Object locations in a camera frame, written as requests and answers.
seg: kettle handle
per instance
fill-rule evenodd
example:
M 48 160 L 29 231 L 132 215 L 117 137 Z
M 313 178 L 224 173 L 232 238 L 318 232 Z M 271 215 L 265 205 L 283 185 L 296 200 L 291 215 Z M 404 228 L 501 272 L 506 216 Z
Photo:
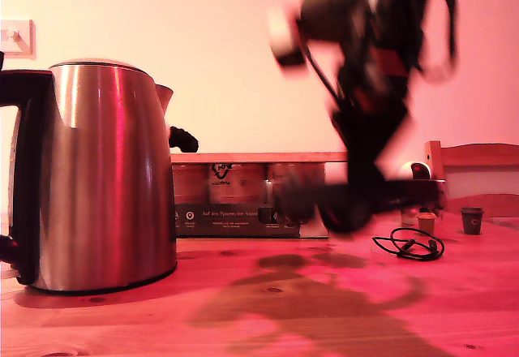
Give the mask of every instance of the kettle handle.
M 51 71 L 0 71 L 0 107 L 19 109 L 13 179 L 12 226 L 0 236 L 0 260 L 18 270 L 20 284 L 32 284 L 40 256 L 41 154 L 48 101 L 54 96 Z

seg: kettle base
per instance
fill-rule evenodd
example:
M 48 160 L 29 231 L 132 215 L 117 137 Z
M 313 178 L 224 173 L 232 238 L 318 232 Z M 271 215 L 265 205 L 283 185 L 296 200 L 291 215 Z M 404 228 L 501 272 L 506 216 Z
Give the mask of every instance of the kettle base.
M 171 273 L 173 273 L 178 266 L 178 262 L 175 263 L 174 267 L 168 270 L 165 273 L 159 274 L 158 276 L 148 278 L 139 282 L 132 282 L 126 286 L 115 286 L 110 288 L 100 288 L 96 290 L 46 290 L 45 288 L 40 288 L 37 286 L 28 286 L 33 290 L 37 290 L 38 292 L 42 292 L 47 295 L 59 295 L 59 296 L 88 296 L 88 295 L 105 295 L 112 294 L 114 292 L 121 292 L 124 290 L 131 290 L 134 288 L 138 288 L 140 286 L 146 286 L 148 284 L 153 284 L 154 282 L 158 282 L 159 280 L 168 277 Z

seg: blurry robot arm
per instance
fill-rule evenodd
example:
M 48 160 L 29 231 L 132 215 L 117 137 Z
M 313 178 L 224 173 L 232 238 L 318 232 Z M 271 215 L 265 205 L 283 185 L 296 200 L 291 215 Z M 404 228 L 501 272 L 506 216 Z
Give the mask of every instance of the blurry robot arm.
M 449 46 L 454 45 L 456 0 Z M 375 165 L 386 144 L 408 115 L 405 98 L 410 72 L 422 47 L 427 0 L 303 0 L 299 17 L 269 15 L 271 47 L 283 68 L 303 66 L 305 58 L 332 93 L 337 109 L 332 122 L 348 150 L 348 183 L 323 187 L 287 187 L 277 198 L 281 213 L 308 217 L 317 204 L 329 230 L 346 233 L 365 226 L 373 213 L 438 200 L 431 180 L 386 180 Z M 335 91 L 311 58 L 307 43 L 337 43 L 345 61 Z

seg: wooden table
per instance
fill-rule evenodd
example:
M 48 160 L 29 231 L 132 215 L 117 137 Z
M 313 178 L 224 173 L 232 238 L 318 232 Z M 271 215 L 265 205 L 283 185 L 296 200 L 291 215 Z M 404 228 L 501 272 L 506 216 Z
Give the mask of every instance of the wooden table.
M 354 239 L 179 239 L 178 269 L 111 295 L 56 297 L 2 271 L 2 356 L 517 356 L 519 229 L 436 226 L 444 257 Z

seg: gray cup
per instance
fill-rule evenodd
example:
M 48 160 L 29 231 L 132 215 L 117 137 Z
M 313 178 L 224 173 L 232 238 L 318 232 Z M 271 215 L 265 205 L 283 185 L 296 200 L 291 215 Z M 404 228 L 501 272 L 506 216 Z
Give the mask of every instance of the gray cup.
M 483 214 L 484 212 L 481 207 L 463 207 L 461 209 L 461 220 L 463 221 L 463 230 L 465 231 L 465 234 L 481 234 Z

